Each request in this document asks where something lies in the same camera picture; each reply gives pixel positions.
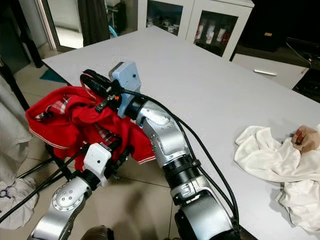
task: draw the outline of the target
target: blue mat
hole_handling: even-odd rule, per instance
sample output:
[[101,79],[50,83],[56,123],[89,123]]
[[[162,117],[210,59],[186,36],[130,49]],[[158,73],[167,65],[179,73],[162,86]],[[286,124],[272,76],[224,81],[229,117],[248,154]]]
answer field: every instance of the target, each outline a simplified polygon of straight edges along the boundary
[[58,83],[66,83],[66,81],[62,77],[60,77],[55,71],[52,71],[51,69],[45,71],[44,74],[40,77],[40,79],[54,81]]

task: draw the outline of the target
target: gray fabric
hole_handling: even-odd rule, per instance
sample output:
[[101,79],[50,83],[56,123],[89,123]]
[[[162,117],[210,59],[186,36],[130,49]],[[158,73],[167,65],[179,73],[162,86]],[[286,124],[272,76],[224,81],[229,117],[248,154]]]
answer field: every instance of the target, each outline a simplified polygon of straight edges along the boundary
[[11,185],[29,151],[25,111],[0,76],[0,182]]
[[110,38],[104,0],[78,0],[83,46]]

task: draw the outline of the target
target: white towel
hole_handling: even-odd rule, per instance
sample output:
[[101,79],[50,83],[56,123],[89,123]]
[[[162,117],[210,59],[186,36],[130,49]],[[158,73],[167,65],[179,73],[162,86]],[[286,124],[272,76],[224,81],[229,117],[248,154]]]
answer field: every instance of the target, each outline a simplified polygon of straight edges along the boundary
[[[27,197],[35,187],[36,183],[32,177],[17,178],[10,186],[3,181],[0,182],[0,217]],[[33,209],[36,206],[37,199],[38,195],[36,194],[0,223],[0,228],[17,229],[24,226],[34,213]]]
[[309,232],[320,232],[320,148],[301,155],[291,138],[281,144],[272,137],[270,127],[263,126],[249,126],[235,143],[239,147],[234,161],[244,171],[285,183],[276,199],[288,210],[291,222]]

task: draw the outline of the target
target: door frame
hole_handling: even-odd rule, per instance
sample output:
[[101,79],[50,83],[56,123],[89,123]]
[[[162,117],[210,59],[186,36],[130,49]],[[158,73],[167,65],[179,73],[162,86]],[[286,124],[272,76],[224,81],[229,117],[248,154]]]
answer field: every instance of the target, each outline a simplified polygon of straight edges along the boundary
[[60,45],[56,27],[54,25],[54,20],[52,18],[49,4],[47,0],[35,0],[42,24],[47,36],[50,48],[59,52],[68,52],[74,50],[72,47]]

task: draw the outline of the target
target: robotic arm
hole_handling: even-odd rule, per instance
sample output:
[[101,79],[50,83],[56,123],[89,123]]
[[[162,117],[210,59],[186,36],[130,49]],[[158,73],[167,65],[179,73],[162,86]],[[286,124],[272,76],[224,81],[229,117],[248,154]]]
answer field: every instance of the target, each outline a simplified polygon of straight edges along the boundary
[[[106,88],[87,81],[95,93],[106,96],[97,111],[111,104],[119,87],[138,92],[141,82],[135,63],[118,64],[109,74],[113,83]],[[199,171],[200,162],[193,159],[176,121],[157,104],[121,94],[121,104],[116,106],[120,117],[135,120],[150,139],[156,161],[162,168],[171,188],[171,197],[180,209],[175,214],[179,234],[183,240],[233,240],[240,239],[233,229],[231,219],[215,195],[208,180]],[[116,166],[112,152],[121,144],[112,146],[92,144],[84,159],[84,172],[58,188],[52,196],[48,212],[31,233],[29,240],[66,240],[73,221],[83,209],[86,199],[98,186],[105,186],[109,176],[125,161],[130,149],[122,154]]]

